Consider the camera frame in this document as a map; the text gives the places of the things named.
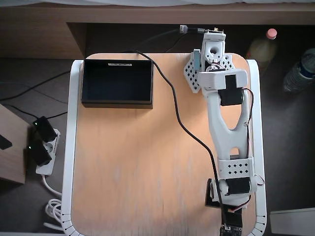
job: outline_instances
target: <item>white power strip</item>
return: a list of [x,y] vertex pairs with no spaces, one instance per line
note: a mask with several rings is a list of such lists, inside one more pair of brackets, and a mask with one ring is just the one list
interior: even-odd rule
[[60,132],[57,129],[54,129],[55,133],[57,134],[57,137],[48,143],[43,142],[44,147],[48,151],[48,154],[51,157],[51,161],[44,166],[37,166],[36,167],[36,173],[40,175],[46,175],[50,176],[53,172],[54,164],[55,164],[55,158],[56,158],[56,150],[60,139]]

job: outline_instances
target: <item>black wire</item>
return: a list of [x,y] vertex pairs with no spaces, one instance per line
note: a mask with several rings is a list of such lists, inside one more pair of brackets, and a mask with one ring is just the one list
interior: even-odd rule
[[142,55],[143,57],[145,57],[146,59],[150,60],[155,67],[157,68],[158,72],[160,73],[160,75],[162,76],[162,78],[168,83],[168,85],[172,88],[172,92],[173,92],[173,98],[174,98],[174,105],[175,105],[175,112],[176,112],[176,117],[177,117],[177,121],[179,123],[179,125],[181,126],[181,128],[188,133],[193,139],[195,139],[198,143],[200,143],[209,153],[210,158],[211,158],[211,162],[212,162],[212,167],[213,167],[213,172],[214,172],[214,176],[215,176],[215,181],[216,181],[216,188],[217,188],[217,192],[218,192],[218,197],[219,197],[219,204],[220,204],[220,208],[221,208],[221,215],[222,215],[222,220],[223,223],[226,223],[226,216],[225,216],[225,212],[224,212],[224,207],[223,207],[223,203],[222,203],[222,198],[221,198],[221,191],[220,191],[220,187],[219,187],[219,179],[218,179],[218,173],[217,173],[217,169],[216,169],[216,163],[215,163],[215,159],[213,157],[213,154],[210,150],[210,148],[208,148],[207,145],[205,145],[200,139],[198,139],[196,136],[194,136],[182,123],[180,116],[179,116],[179,111],[178,111],[178,106],[177,106],[177,98],[176,98],[176,92],[174,89],[174,86],[172,85],[172,83],[166,78],[166,76],[163,74],[163,72],[161,71],[161,69],[159,68],[158,64],[151,59],[149,56],[145,55],[142,52],[139,52],[137,50],[134,50],[133,52],[136,52],[140,55]]
[[251,96],[252,96],[252,103],[251,103],[251,108],[250,108],[250,116],[249,116],[248,124],[247,124],[247,151],[246,151],[246,158],[248,158],[249,157],[248,154],[250,152],[250,130],[249,130],[249,125],[250,125],[250,120],[252,118],[252,107],[254,105],[254,94],[249,88],[243,88],[243,90],[249,91]]
[[31,113],[22,111],[21,109],[17,108],[16,106],[9,105],[9,104],[2,104],[2,105],[5,106],[5,107],[12,107],[12,108],[14,108],[15,110],[18,110],[19,112],[22,112],[22,113],[24,113],[24,114],[26,114],[26,115],[29,115],[29,116],[32,116],[32,117],[35,117],[36,119],[38,119],[37,116],[35,116],[35,115],[31,114]]
[[62,75],[65,75],[65,74],[67,74],[67,73],[69,73],[69,72],[70,72],[70,71],[66,71],[66,72],[61,73],[61,74],[59,74],[59,75],[56,75],[56,76],[54,76],[54,77],[52,77],[52,78],[49,78],[49,79],[47,79],[47,80],[45,80],[45,81],[43,81],[43,82],[41,82],[41,83],[39,83],[39,84],[37,84],[37,85],[34,85],[34,86],[28,88],[27,90],[25,90],[25,91],[23,91],[23,92],[21,92],[21,93],[15,95],[15,96],[2,98],[2,99],[0,99],[0,102],[6,101],[6,100],[9,100],[9,99],[13,99],[13,98],[17,98],[17,97],[19,97],[19,96],[21,96],[21,95],[27,93],[28,91],[31,91],[32,89],[34,89],[34,88],[36,88],[36,87],[38,87],[38,86],[41,86],[41,85],[43,85],[44,83],[47,83],[47,82],[49,82],[49,81],[51,81],[51,80],[53,80],[53,79],[55,79],[55,78],[58,78],[58,77],[60,77],[60,76],[62,76]]
[[[26,84],[23,84],[23,83],[18,83],[18,82],[0,82],[0,85],[22,85],[22,86],[31,88],[31,86],[29,86],[29,85],[26,85]],[[47,95],[47,94],[45,94],[45,93],[43,93],[43,92],[41,92],[41,91],[38,91],[38,90],[36,90],[36,89],[32,89],[32,90],[34,90],[35,92],[38,92],[39,94],[41,94],[41,95],[43,95],[43,96],[45,96],[45,97],[48,97],[48,98],[50,98],[50,99],[53,99],[53,100],[55,100],[55,101],[57,101],[57,102],[60,102],[60,103],[63,103],[63,104],[68,104],[67,102],[64,102],[64,101],[61,101],[61,100],[59,100],[59,99],[57,99],[57,98],[54,98],[54,97],[52,97],[52,96],[49,96],[49,95]]]
[[67,114],[68,112],[62,112],[62,113],[60,113],[60,114],[58,114],[58,115],[55,115],[55,116],[52,116],[52,117],[47,117],[47,119],[52,119],[52,118],[55,118],[55,117],[59,117],[59,116],[62,116],[62,115],[64,115],[64,114]]
[[134,46],[133,48],[134,49],[139,49],[140,46],[142,46],[143,44],[151,41],[151,40],[154,40],[156,38],[160,38],[162,36],[165,36],[165,35],[168,35],[168,34],[171,34],[171,33],[176,33],[176,32],[179,32],[179,29],[172,29],[172,30],[169,30],[169,31],[166,31],[166,32],[163,32],[163,33],[159,33],[157,35],[154,35],[150,38],[147,38],[146,40],[142,41],[141,43],[137,44],[136,46]]
[[182,34],[182,35],[174,42],[173,46],[170,47],[169,49],[167,49],[165,52],[168,53],[169,51],[171,51],[172,49],[174,49],[175,46],[178,44],[178,42],[181,41],[182,38],[183,38],[185,35],[191,34],[191,33],[192,33],[192,32],[188,32],[188,33]]

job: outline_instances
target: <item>bottle cap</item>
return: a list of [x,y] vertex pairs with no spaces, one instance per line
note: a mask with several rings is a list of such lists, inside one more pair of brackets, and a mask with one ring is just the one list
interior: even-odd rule
[[275,39],[277,36],[277,31],[275,29],[268,29],[266,36],[269,39]]

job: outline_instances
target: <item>plug adapter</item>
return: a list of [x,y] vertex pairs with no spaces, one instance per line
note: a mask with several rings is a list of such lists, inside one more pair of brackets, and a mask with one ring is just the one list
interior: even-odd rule
[[44,142],[51,142],[57,137],[57,134],[46,117],[38,118],[33,122],[33,125]]
[[28,154],[34,159],[38,166],[47,165],[51,161],[46,148],[41,140],[34,140],[28,145]]

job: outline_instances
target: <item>wooden cabinet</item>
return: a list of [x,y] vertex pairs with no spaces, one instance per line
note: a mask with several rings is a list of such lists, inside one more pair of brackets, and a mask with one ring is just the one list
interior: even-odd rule
[[0,149],[0,178],[25,183],[25,156],[29,124],[0,105],[0,135],[12,143]]

